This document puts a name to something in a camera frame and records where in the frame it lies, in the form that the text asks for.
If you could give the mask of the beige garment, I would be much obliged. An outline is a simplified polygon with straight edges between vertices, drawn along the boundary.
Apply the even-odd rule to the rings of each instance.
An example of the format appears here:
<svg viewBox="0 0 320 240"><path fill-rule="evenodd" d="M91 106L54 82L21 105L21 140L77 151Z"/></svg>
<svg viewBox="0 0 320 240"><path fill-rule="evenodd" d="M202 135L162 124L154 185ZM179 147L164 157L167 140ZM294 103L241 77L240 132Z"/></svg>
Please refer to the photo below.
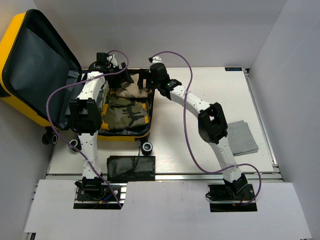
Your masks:
<svg viewBox="0 0 320 240"><path fill-rule="evenodd" d="M138 80L134 79L134 83L125 82L121 85L121 88L118 88L115 92L118 97L121 98L147 98L148 90L143 88L139 89Z"/></svg>

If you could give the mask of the camouflage yellow green garment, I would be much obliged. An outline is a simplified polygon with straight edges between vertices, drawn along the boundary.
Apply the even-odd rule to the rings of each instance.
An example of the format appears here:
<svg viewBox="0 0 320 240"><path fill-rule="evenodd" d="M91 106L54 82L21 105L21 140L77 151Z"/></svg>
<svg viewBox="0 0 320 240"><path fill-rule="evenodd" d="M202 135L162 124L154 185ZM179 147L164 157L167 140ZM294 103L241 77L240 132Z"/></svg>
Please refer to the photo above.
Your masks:
<svg viewBox="0 0 320 240"><path fill-rule="evenodd" d="M108 132L144 129L151 123L153 92L148 91L146 98L127 98L116 95L111 90L102 109L101 130Z"/></svg>

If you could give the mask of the grey cloth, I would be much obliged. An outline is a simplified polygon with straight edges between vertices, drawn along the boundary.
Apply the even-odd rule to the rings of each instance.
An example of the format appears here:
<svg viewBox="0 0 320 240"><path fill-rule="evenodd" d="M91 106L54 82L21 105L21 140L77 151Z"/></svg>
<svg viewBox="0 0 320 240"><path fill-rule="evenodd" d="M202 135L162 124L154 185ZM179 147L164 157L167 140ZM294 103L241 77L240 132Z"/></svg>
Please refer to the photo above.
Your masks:
<svg viewBox="0 0 320 240"><path fill-rule="evenodd" d="M247 122L243 120L230 122L228 124L227 133L229 146L234 156L258 152L259 147Z"/></svg>

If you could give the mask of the white green patterned garment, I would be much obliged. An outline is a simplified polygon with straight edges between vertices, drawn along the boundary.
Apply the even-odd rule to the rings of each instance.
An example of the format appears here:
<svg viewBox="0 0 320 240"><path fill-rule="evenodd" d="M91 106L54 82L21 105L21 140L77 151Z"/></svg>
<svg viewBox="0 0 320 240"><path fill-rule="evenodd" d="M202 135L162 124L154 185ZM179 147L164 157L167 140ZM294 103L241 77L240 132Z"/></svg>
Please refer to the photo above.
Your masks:
<svg viewBox="0 0 320 240"><path fill-rule="evenodd" d="M98 108L100 110L100 113L103 111L104 104L106 103L108 94L110 92L110 86L108 82L106 82L103 87L100 89L98 97L97 97L97 103L98 103Z"/></svg>

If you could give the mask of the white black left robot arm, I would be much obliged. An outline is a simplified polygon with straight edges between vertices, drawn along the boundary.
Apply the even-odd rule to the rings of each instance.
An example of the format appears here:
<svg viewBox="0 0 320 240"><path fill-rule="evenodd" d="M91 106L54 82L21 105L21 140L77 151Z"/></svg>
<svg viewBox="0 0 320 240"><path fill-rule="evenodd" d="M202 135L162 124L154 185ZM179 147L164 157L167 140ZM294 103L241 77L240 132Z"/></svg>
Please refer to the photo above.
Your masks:
<svg viewBox="0 0 320 240"><path fill-rule="evenodd" d="M82 181L76 185L83 193L99 200L105 196L102 171L98 161L97 137L102 125L101 110L97 98L107 84L108 74L120 73L127 65L118 65L110 52L98 52L96 61L87 71L86 82L79 95L69 102L69 126L78 137L78 149L84 154Z"/></svg>

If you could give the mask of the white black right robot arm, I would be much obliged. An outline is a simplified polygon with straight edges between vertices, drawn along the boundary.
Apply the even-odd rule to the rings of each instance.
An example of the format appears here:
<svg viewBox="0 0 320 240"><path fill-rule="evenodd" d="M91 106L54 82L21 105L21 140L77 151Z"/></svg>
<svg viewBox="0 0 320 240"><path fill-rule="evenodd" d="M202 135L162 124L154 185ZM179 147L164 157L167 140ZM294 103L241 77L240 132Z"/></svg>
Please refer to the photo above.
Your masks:
<svg viewBox="0 0 320 240"><path fill-rule="evenodd" d="M201 139L212 148L221 167L226 195L236 200L244 193L248 181L237 166L228 140L228 124L219 103L208 103L185 89L183 84L171 79L163 63L153 63L149 69L139 69L138 87L157 89L167 99L192 113L198 124Z"/></svg>

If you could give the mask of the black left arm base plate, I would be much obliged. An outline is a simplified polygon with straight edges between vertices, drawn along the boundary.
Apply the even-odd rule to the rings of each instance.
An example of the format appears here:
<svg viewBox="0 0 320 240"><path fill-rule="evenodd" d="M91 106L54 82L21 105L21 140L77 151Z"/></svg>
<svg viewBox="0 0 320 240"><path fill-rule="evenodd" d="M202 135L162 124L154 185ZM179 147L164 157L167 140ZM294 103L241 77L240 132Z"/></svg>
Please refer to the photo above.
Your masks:
<svg viewBox="0 0 320 240"><path fill-rule="evenodd" d="M75 210L120 210L124 204L121 200L121 185L104 183L83 187L80 181L76 185L73 209Z"/></svg>

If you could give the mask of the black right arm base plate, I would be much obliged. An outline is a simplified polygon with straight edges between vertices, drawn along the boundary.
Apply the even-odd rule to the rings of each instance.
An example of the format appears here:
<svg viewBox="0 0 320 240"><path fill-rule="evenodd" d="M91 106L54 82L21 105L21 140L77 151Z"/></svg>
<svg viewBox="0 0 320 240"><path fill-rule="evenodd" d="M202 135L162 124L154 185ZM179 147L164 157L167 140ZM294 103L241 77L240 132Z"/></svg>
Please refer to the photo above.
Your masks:
<svg viewBox="0 0 320 240"><path fill-rule="evenodd" d="M255 192L252 184L248 184L240 193L234 193L224 184L210 184L205 197L209 201L211 213L257 212Z"/></svg>

